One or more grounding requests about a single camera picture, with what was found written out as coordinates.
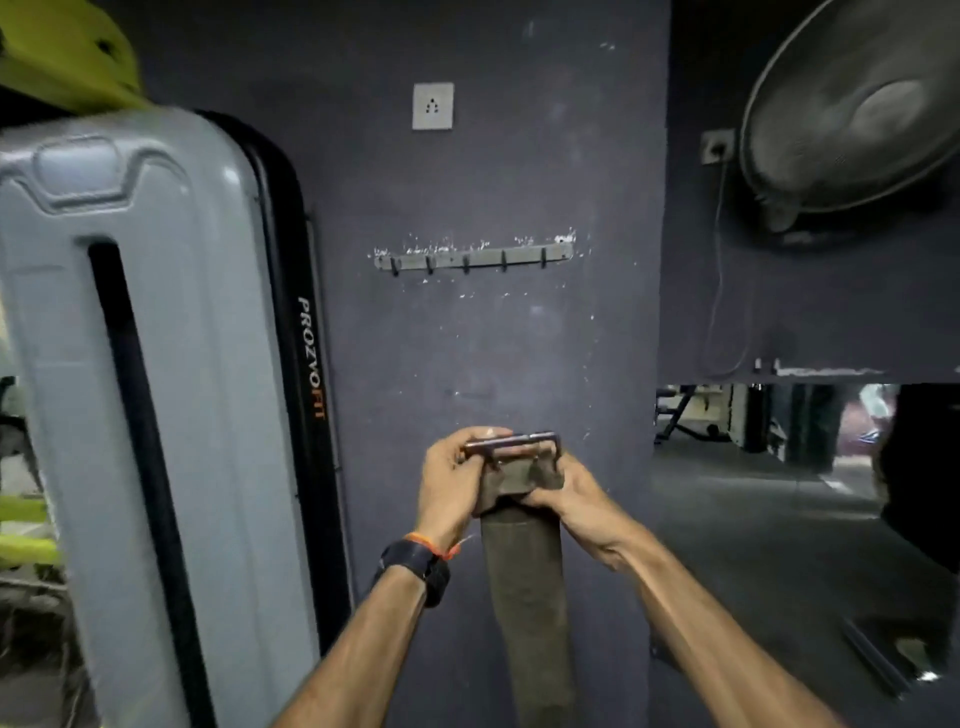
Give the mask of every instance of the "fabric strap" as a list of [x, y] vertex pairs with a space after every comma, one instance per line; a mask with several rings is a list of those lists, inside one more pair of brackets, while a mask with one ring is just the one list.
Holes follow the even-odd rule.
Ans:
[[549, 453], [489, 463], [474, 511], [520, 728], [566, 728], [576, 715], [560, 522], [516, 501], [563, 484]]

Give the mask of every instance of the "wall hook rack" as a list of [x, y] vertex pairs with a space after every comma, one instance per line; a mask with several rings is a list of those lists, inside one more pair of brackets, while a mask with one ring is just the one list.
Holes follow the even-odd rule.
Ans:
[[470, 268], [495, 266], [507, 270], [511, 265], [530, 263], [539, 263], [541, 268], [545, 268], [548, 262], [570, 260], [572, 257], [573, 243], [547, 243], [514, 248], [484, 248], [479, 251], [384, 254], [375, 257], [373, 264], [381, 271], [390, 271], [398, 276], [400, 271], [425, 270], [427, 274], [432, 274], [439, 268], [462, 268], [464, 273], [469, 273]]

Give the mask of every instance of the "electrical socket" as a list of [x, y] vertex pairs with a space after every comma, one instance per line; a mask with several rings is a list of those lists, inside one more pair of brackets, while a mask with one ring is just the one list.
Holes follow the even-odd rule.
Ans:
[[700, 163], [720, 164], [733, 161], [736, 130], [711, 129], [700, 136]]
[[453, 84], [414, 84], [414, 130], [453, 129]]

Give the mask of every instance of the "metal handle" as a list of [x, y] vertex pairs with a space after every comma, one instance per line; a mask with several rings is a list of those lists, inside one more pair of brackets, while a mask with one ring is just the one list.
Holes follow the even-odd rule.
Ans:
[[464, 445], [464, 456], [483, 455], [486, 458], [491, 458], [495, 450], [544, 442], [552, 442], [557, 449], [557, 457], [560, 457], [560, 435], [553, 431], [532, 432], [529, 435], [491, 437], [487, 440], [470, 440]]

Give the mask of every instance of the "black rubber floor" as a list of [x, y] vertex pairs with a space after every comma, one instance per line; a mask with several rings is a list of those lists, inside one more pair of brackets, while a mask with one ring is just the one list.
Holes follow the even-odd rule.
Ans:
[[[850, 617], [949, 620], [956, 611], [953, 575], [877, 519], [876, 502], [837, 492], [765, 453], [685, 438], [658, 446], [653, 491], [663, 541], [850, 725], [960, 724], [944, 707], [955, 697], [941, 702], [956, 690], [954, 679], [897, 701], [841, 634]], [[650, 700], [653, 728], [710, 725], [685, 678], [658, 660]]]

